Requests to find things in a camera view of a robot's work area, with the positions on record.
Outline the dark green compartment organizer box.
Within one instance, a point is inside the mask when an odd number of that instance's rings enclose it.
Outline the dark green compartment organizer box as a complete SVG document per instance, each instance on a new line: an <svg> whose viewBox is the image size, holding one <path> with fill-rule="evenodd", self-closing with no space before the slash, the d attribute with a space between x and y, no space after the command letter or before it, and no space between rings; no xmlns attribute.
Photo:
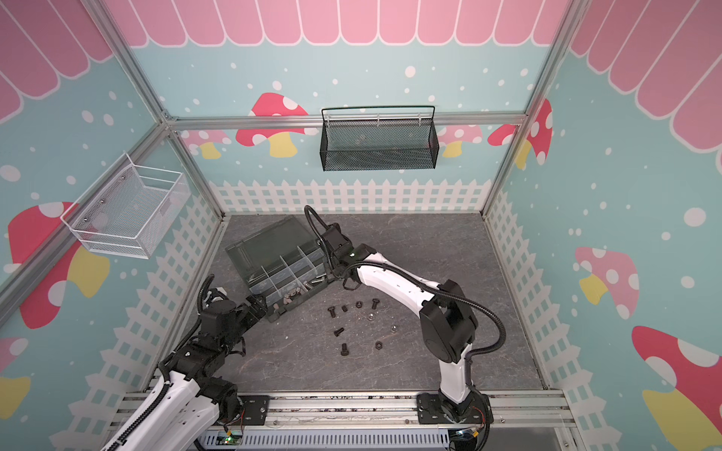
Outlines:
<svg viewBox="0 0 722 451"><path fill-rule="evenodd" d="M330 281L323 250L293 216L227 246L226 253L250 293L265 300L270 322L304 304Z"/></svg>

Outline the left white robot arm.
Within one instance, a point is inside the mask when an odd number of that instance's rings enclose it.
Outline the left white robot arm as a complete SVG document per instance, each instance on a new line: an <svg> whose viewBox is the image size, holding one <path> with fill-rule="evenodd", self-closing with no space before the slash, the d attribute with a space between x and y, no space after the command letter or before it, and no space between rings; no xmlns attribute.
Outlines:
<svg viewBox="0 0 722 451"><path fill-rule="evenodd" d="M242 423L251 406L235 383L215 374L233 354L243 356L244 334L267 314L261 295L237 304L219 289L202 289L197 319L179 345L159 363L160 378L105 450L184 450L213 425Z"/></svg>

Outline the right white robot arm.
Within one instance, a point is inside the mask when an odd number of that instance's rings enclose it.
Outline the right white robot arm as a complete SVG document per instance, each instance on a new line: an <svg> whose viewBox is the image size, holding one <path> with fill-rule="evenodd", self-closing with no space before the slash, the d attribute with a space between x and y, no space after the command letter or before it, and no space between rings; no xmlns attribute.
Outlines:
<svg viewBox="0 0 722 451"><path fill-rule="evenodd" d="M471 381L471 365L475 356L494 353L505 344L507 333L498 315L466 298L456 282L437 283L410 274L370 246L353 245L338 224L321 226L323 231L315 225L311 228L336 278L377 289L419 318L424 345L439 363L438 409L443 415L457 424L477 415L483 426L490 425L490 402ZM498 331L493 344L477 349L473 347L479 327L476 312Z"/></svg>

